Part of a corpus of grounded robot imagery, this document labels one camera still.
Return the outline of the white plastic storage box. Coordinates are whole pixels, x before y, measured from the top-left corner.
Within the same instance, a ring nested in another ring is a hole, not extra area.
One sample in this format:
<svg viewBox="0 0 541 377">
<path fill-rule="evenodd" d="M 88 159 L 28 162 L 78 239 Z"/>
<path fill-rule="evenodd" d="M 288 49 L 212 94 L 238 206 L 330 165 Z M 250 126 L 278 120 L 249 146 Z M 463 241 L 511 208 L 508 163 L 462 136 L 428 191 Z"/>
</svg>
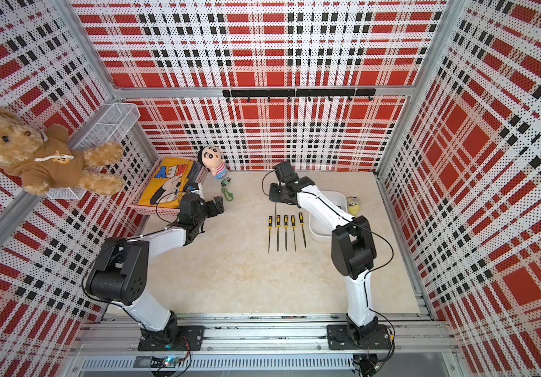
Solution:
<svg viewBox="0 0 541 377">
<path fill-rule="evenodd" d="M 325 196 L 331 203 L 339 207 L 341 210 L 347 210 L 347 198 L 345 195 L 335 191 L 321 191 L 322 195 Z M 330 242 L 331 241 L 331 232 L 330 227 L 322 224 L 317 218 L 313 215 L 309 215 L 309 229 L 312 238 L 318 242 Z"/>
</svg>

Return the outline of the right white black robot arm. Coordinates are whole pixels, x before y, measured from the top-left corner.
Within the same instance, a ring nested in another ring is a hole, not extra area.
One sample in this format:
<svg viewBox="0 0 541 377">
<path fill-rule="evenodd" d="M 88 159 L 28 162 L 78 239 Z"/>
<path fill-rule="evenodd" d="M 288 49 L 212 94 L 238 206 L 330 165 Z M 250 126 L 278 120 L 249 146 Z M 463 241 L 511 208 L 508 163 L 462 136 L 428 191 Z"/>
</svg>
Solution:
<svg viewBox="0 0 541 377">
<path fill-rule="evenodd" d="M 377 248 L 368 220 L 341 210 L 313 180 L 299 177 L 290 162 L 274 166 L 274 172 L 278 182 L 270 185 L 270 201 L 296 205 L 330 229 L 331 259 L 347 289 L 347 338 L 356 347 L 368 346 L 383 330 L 372 305 L 370 279 Z"/>
</svg>

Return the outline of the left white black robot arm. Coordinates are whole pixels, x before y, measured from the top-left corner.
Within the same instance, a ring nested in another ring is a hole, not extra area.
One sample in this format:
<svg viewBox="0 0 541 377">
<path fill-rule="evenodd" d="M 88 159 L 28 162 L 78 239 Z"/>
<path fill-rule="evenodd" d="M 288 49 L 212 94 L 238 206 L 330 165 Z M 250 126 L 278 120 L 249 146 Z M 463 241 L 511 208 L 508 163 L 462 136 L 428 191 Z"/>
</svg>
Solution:
<svg viewBox="0 0 541 377">
<path fill-rule="evenodd" d="M 182 337 L 176 314 L 147 290 L 150 260 L 191 244 L 203 233 L 205 221 L 223 212 L 223 197 L 206 201 L 198 192 L 186 193 L 179 204 L 177 219 L 165 228 L 138 237 L 110 237 L 83 283 L 85 293 L 100 302 L 121 307 L 139 324 L 142 336 L 155 345 L 178 344 Z"/>
</svg>

